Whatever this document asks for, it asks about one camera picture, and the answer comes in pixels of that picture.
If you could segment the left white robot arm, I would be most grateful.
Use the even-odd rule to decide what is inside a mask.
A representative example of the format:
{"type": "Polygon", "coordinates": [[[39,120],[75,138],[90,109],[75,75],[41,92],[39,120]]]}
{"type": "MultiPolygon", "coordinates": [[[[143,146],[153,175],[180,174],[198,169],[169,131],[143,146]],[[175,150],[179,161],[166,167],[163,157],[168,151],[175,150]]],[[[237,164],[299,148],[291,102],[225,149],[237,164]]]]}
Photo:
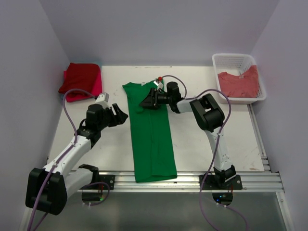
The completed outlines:
{"type": "Polygon", "coordinates": [[[103,129],[122,125],[127,118],[128,115],[116,103],[111,108],[90,105],[86,118],[80,123],[66,149],[43,168],[34,168],[29,173],[26,207],[58,215],[75,192],[85,186],[97,188],[100,183],[97,167],[82,164],[75,172],[72,172],[72,168],[94,147],[103,129]]]}

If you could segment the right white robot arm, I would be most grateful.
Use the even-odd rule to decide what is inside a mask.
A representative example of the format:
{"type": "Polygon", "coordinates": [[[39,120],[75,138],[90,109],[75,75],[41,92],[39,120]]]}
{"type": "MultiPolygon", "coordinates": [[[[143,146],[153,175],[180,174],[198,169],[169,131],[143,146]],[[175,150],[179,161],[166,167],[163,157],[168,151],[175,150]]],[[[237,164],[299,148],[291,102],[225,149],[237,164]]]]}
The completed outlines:
{"type": "Polygon", "coordinates": [[[225,189],[236,177],[236,170],[228,155],[224,140],[223,127],[227,121],[225,115],[211,94],[199,99],[184,99],[176,82],[167,83],[167,90],[161,87],[151,88],[148,95],[139,104],[144,109],[158,109],[168,104],[177,114],[192,112],[199,128],[205,132],[213,153],[214,175],[206,177],[207,183],[213,183],[219,189],[225,189]]]}

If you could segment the green t shirt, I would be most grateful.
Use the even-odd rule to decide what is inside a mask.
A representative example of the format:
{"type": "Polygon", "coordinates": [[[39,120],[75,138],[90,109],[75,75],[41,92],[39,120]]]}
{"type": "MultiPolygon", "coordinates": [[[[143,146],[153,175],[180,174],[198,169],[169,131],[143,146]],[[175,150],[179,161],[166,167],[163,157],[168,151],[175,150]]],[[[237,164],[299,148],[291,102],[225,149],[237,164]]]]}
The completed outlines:
{"type": "Polygon", "coordinates": [[[158,110],[139,106],[155,84],[129,82],[122,87],[128,101],[135,181],[177,178],[167,106],[158,110]]]}

